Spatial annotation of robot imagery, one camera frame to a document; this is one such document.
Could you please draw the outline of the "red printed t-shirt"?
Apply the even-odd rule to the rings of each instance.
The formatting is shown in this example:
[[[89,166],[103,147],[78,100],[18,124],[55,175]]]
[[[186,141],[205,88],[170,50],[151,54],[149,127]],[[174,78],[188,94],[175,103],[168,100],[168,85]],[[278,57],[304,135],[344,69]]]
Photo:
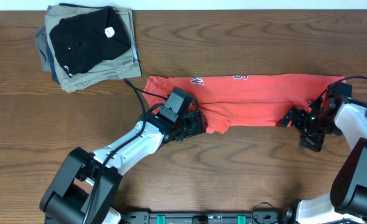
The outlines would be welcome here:
[[[149,106],[163,103],[175,87],[194,96],[207,122],[207,133],[232,126],[275,126],[293,106],[307,110],[339,76],[287,73],[219,77],[150,76],[144,87]]]

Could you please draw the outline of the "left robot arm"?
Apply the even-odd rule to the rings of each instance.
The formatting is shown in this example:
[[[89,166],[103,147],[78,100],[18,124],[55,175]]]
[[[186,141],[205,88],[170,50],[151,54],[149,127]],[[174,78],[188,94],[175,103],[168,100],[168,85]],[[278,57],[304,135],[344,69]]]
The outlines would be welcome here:
[[[65,158],[40,201],[46,223],[120,223],[113,208],[123,175],[171,141],[206,131],[198,102],[175,87],[165,103],[139,117],[135,127],[111,144],[87,152],[78,147]]]

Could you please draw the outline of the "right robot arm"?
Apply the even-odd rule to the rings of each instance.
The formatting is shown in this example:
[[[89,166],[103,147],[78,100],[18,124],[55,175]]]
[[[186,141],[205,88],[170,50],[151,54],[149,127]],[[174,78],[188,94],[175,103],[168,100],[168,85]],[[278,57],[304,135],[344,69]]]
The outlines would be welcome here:
[[[329,193],[290,206],[282,223],[367,223],[367,103],[352,98],[352,86],[336,82],[314,101],[310,111],[292,107],[278,127],[292,126],[300,146],[319,152],[328,134],[344,136],[351,152]]]

